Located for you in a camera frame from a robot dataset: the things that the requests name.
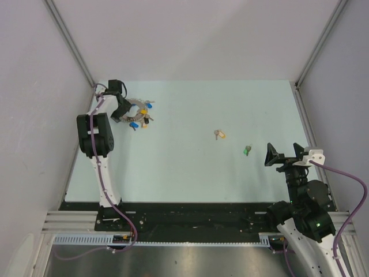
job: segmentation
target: green object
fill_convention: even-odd
[[[246,148],[244,149],[243,153],[244,153],[246,156],[248,156],[248,155],[249,155],[249,153],[250,153],[250,151],[251,151],[251,146],[250,146],[250,145],[248,145],[248,146],[246,146]]]

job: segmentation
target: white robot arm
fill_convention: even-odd
[[[77,117],[80,148],[91,160],[99,183],[100,206],[104,208],[119,205],[121,202],[121,195],[111,174],[110,152],[114,149],[114,138],[108,116],[119,122],[131,108],[131,104],[122,96],[122,85],[119,80],[110,80],[108,89],[98,96],[97,106],[89,113]],[[97,158],[92,143],[96,146]]]

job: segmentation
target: metal floor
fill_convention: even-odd
[[[53,246],[62,257],[81,254],[95,246]],[[296,277],[303,277],[302,266],[288,254]],[[51,255],[46,277],[287,277],[283,254],[257,247],[171,247],[140,246],[126,253],[105,250],[73,261],[60,261]]]

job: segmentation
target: white wall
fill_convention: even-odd
[[[55,0],[98,80],[295,81],[338,0]]]
[[[65,187],[91,90],[43,1],[0,1],[0,276]]]
[[[352,0],[302,86],[302,97],[326,164],[369,183],[369,1]],[[342,210],[363,195],[359,183],[328,173]],[[369,257],[367,202],[354,219]]]

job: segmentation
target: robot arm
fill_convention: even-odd
[[[323,164],[325,157],[321,149],[304,149],[294,144],[296,157],[286,158],[268,144],[265,166],[283,164],[277,168],[284,172],[288,187],[290,203],[280,201],[267,210],[272,225],[292,245],[309,277],[341,276],[340,269],[333,254],[334,228],[328,210],[334,207],[329,198],[327,185],[321,181],[307,180],[305,168],[310,160]],[[345,263],[341,265],[349,276]]]
[[[110,152],[114,149],[114,138],[108,114],[115,122],[119,122],[120,118],[131,108],[131,104],[122,96],[122,84],[121,81],[110,80],[108,89],[99,95],[96,108],[93,108],[87,114],[77,117],[80,148],[91,160],[99,183],[100,206],[104,208],[111,207],[111,204],[119,205],[121,202],[121,195],[111,174]],[[92,112],[93,129],[91,130],[90,116]],[[91,132],[93,132],[95,137],[98,159],[93,153]]]

